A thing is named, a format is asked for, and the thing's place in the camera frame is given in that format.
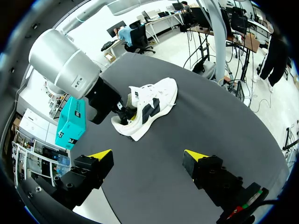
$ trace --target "white sneaker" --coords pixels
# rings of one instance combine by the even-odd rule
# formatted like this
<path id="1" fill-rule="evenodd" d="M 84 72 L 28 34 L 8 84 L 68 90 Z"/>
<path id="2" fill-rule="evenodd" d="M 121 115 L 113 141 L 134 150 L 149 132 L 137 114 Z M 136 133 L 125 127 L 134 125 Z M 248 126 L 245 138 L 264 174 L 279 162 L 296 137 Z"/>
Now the white sneaker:
<path id="1" fill-rule="evenodd" d="M 266 83 L 268 84 L 268 87 L 269 87 L 270 92 L 273 93 L 273 86 L 271 86 L 271 84 L 270 84 L 270 82 L 269 82 L 269 79 L 266 79 Z"/>
<path id="2" fill-rule="evenodd" d="M 157 118 L 170 112 L 175 105 L 178 87 L 173 78 L 165 78 L 154 85 L 148 84 L 140 88 L 130 86 L 130 89 L 127 106 L 137 107 L 136 115 L 127 125 L 120 124 L 118 116 L 112 117 L 111 122 L 120 134 L 138 141 Z"/>
<path id="3" fill-rule="evenodd" d="M 258 80 L 261 80 L 261 77 L 258 76 L 257 74 L 254 74 L 254 75 L 251 77 L 251 80 L 252 80 L 253 82 L 256 83 Z"/>

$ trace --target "office chair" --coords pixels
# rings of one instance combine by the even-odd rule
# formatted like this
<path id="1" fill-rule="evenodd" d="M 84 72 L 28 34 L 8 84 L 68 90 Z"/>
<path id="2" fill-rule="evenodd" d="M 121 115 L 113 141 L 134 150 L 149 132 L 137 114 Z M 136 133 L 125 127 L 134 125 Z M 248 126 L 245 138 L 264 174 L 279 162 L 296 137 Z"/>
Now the office chair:
<path id="1" fill-rule="evenodd" d="M 137 21 L 131 23 L 129 26 L 130 26 L 131 29 L 136 29 L 139 26 L 141 26 L 141 22 L 140 22 L 140 20 L 137 20 Z"/>
<path id="2" fill-rule="evenodd" d="M 137 28 L 133 29 L 130 32 L 130 35 L 133 45 L 129 47 L 127 45 L 127 42 L 122 43 L 123 45 L 125 45 L 126 51 L 135 53 L 137 49 L 140 49 L 138 54 L 143 54 L 145 51 L 151 51 L 154 54 L 156 53 L 155 51 L 153 51 L 154 48 L 152 46 L 148 47 L 149 43 L 148 38 L 145 34 L 145 25 L 138 26 Z"/>

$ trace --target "white wall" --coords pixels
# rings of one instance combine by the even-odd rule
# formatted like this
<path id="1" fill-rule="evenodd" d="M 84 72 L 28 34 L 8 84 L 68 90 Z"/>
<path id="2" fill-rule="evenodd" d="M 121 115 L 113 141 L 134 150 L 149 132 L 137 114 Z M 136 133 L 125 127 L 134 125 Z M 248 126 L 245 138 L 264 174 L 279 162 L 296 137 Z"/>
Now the white wall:
<path id="1" fill-rule="evenodd" d="M 26 88 L 20 93 L 17 105 L 17 112 L 24 114 L 27 108 L 37 113 L 47 121 L 57 125 L 50 116 L 49 100 L 50 97 L 44 89 L 46 79 L 36 70 L 32 70 Z"/>
<path id="2" fill-rule="evenodd" d="M 153 11 L 159 9 L 160 11 L 167 11 L 167 6 L 171 6 L 175 1 L 155 1 L 145 5 L 142 5 L 138 8 L 133 9 L 130 12 L 127 12 L 123 15 L 114 16 L 107 6 L 104 6 L 97 14 L 92 16 L 78 28 L 72 30 L 69 33 L 74 39 L 74 44 L 79 47 L 83 52 L 85 52 L 92 60 L 95 60 L 102 70 L 104 66 L 107 65 L 107 60 L 101 52 L 103 45 L 108 42 L 116 39 L 112 38 L 107 29 L 117 24 L 120 21 L 124 21 L 126 25 L 135 22 L 137 16 L 141 15 L 142 11 Z M 197 3 L 196 0 L 188 1 L 189 4 Z"/>
<path id="3" fill-rule="evenodd" d="M 115 25 L 120 21 L 124 21 L 127 25 L 135 22 L 137 16 L 141 15 L 142 11 L 152 11 L 160 9 L 166 11 L 167 6 L 171 6 L 175 1 L 155 1 L 142 5 L 132 11 L 123 15 L 114 16 L 107 6 L 103 7 L 97 14 L 85 21 L 81 26 L 74 29 L 69 33 L 74 39 L 74 44 L 77 45 L 83 52 L 86 53 L 96 64 L 98 64 L 102 70 L 104 66 L 108 65 L 103 52 L 101 52 L 102 46 L 111 41 L 112 38 L 107 32 L 107 29 Z M 188 1 L 189 4 L 196 3 L 196 0 Z M 64 24 L 68 23 L 72 18 L 76 17 L 80 12 L 89 7 L 91 2 L 84 4 L 77 9 L 74 13 L 70 14 L 58 27 L 59 30 Z M 33 70 L 29 78 L 27 87 L 20 93 L 20 98 L 17 106 L 17 111 L 23 114 L 27 108 L 30 108 L 35 113 L 39 114 L 44 119 L 47 119 L 53 124 L 57 124 L 49 116 L 49 96 L 43 90 L 45 79 L 36 70 Z"/>

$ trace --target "black bag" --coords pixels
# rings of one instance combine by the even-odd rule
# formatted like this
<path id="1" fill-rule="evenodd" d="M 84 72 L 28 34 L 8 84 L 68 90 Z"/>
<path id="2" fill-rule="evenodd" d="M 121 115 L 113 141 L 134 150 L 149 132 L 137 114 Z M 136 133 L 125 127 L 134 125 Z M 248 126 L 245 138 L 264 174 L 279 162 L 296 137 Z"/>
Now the black bag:
<path id="1" fill-rule="evenodd" d="M 189 29 L 189 28 L 190 28 L 189 25 L 184 24 L 184 25 L 181 25 L 181 26 L 179 27 L 179 30 L 180 30 L 182 33 L 184 33 L 184 32 L 187 32 L 187 29 Z"/>
<path id="2" fill-rule="evenodd" d="M 111 42 L 111 41 L 108 41 L 107 43 L 105 43 L 104 46 L 102 47 L 101 51 L 104 51 L 104 50 L 110 48 L 110 46 L 111 46 L 112 44 L 114 44 L 114 42 L 115 42 L 115 41 L 112 41 L 112 42 Z"/>

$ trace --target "yellow tip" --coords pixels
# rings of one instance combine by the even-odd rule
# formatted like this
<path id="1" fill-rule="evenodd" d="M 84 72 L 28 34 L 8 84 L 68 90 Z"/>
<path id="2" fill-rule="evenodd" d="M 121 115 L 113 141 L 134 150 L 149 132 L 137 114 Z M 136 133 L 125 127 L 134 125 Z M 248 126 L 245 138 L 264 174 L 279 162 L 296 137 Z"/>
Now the yellow tip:
<path id="1" fill-rule="evenodd" d="M 105 155 L 107 155 L 110 151 L 112 151 L 112 150 L 111 150 L 111 149 L 108 149 L 108 150 L 103 151 L 103 152 L 99 152 L 99 153 L 96 153 L 96 154 L 88 155 L 88 157 L 94 157 L 94 158 L 97 158 L 97 159 L 101 160 L 101 159 L 104 158 Z"/>
<path id="2" fill-rule="evenodd" d="M 190 156 L 192 156 L 193 159 L 195 159 L 196 161 L 198 161 L 199 159 L 202 159 L 203 157 L 209 157 L 208 155 L 196 153 L 196 152 L 190 151 L 188 149 L 185 149 L 185 152 L 187 152 Z"/>

